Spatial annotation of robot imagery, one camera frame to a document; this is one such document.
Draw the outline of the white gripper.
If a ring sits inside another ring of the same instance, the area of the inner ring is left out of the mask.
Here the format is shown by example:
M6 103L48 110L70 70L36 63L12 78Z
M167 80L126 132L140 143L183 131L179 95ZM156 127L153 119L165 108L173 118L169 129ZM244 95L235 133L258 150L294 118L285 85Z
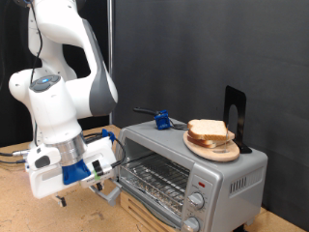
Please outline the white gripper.
M83 188L96 185L114 176L116 162L112 141L108 137L86 144L82 136L58 144L42 144L28 154L28 173L35 197L43 198L79 184ZM66 207L64 197L55 195L58 204Z

